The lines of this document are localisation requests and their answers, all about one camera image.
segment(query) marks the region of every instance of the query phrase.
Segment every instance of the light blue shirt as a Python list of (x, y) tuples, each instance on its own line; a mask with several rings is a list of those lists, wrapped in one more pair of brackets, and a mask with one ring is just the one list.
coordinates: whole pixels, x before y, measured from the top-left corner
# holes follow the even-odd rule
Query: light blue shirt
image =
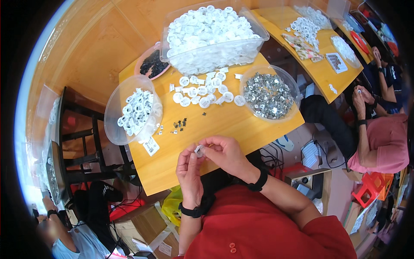
[(75, 243), (76, 252), (70, 251), (58, 239), (52, 246), (52, 254), (56, 259), (104, 259), (105, 256), (111, 253), (83, 221), (80, 221), (79, 226), (68, 232)]

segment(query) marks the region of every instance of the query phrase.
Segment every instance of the black pants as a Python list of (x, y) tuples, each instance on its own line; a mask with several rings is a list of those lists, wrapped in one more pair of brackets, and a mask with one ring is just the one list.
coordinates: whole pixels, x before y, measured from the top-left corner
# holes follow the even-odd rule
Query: black pants
[(108, 201), (122, 201), (123, 194), (105, 182), (92, 182), (88, 191), (77, 190), (74, 193), (75, 206), (79, 221), (96, 234), (99, 241), (112, 252), (116, 243), (109, 230)]
[(305, 122), (320, 123), (331, 134), (345, 160), (355, 154), (358, 134), (349, 127), (321, 95), (311, 95), (301, 101), (300, 111)]
[[(259, 150), (248, 154), (246, 158), (257, 168), (261, 168), (263, 165), (265, 165), (262, 161), (262, 155), (260, 154)], [(227, 174), (227, 172), (221, 168), (201, 176), (201, 183), (203, 184), (204, 189), (203, 196), (212, 196), (217, 191), (232, 184), (246, 184), (239, 178)]]

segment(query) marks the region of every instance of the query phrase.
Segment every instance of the hand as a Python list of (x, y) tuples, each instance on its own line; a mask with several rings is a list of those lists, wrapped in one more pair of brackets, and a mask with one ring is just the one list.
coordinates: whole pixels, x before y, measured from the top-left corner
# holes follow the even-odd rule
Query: hand
[(365, 102), (362, 99), (362, 93), (358, 93), (357, 89), (354, 89), (354, 93), (352, 94), (352, 102), (356, 108), (358, 120), (365, 120)]
[(199, 142), (204, 145), (204, 155), (227, 173), (249, 183), (256, 183), (260, 170), (254, 167), (243, 154), (234, 138), (212, 136)]
[(381, 66), (381, 54), (377, 47), (372, 48), (372, 53), (374, 54), (375, 63), (378, 67)]
[(50, 210), (58, 211), (58, 208), (53, 203), (53, 201), (49, 198), (49, 196), (45, 196), (42, 201), (47, 211), (50, 211)]
[(204, 189), (200, 179), (200, 166), (204, 157), (197, 158), (194, 153), (196, 145), (193, 143), (178, 156), (176, 175), (183, 193), (183, 207), (193, 210), (200, 206)]
[(366, 102), (369, 105), (374, 104), (374, 96), (372, 96), (365, 87), (357, 85), (354, 89), (356, 89), (357, 91), (361, 91), (362, 99), (364, 100), (364, 102)]

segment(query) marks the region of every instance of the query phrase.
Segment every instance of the yellow plastic bag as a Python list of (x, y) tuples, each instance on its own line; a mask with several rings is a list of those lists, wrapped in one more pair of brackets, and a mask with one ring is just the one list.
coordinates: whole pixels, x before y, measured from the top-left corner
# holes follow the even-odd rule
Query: yellow plastic bag
[(161, 211), (176, 226), (181, 224), (181, 211), (178, 205), (183, 201), (183, 193), (179, 185), (170, 188), (171, 193), (164, 199)]

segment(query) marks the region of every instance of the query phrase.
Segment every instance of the person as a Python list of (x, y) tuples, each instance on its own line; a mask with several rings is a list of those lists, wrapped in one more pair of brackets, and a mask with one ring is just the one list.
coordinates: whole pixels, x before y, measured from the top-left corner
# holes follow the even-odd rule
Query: person
[[(234, 138), (212, 136), (199, 144), (202, 157), (195, 144), (178, 157), (183, 201), (176, 259), (356, 258), (336, 216), (323, 217), (302, 193), (251, 164)], [(205, 160), (246, 183), (218, 190), (210, 208), (200, 178)]]
[(375, 64), (364, 64), (363, 71), (372, 93), (387, 113), (401, 113), (403, 70), (397, 64), (383, 61), (377, 47), (373, 47), (372, 52)]
[(352, 101), (357, 113), (356, 129), (348, 126), (320, 95), (303, 99), (300, 111), (305, 122), (321, 123), (325, 127), (350, 169), (391, 174), (404, 169), (409, 163), (408, 116), (388, 114), (378, 103), (374, 110), (379, 118), (366, 120), (366, 104), (374, 105), (375, 99), (360, 85), (354, 88)]
[(387, 202), (383, 202), (381, 209), (377, 213), (374, 225), (371, 228), (367, 228), (368, 233), (377, 235), (385, 244), (390, 242), (398, 226), (396, 220), (398, 212), (392, 213), (394, 198), (389, 196), (387, 200)]
[[(48, 217), (38, 218), (41, 237), (56, 259), (108, 258), (117, 246), (109, 230), (108, 201), (122, 201), (122, 192), (98, 181), (92, 182), (88, 191), (77, 190), (74, 199), (80, 221), (68, 231), (53, 201), (48, 196), (43, 198)], [(49, 220), (53, 224), (43, 226)]]

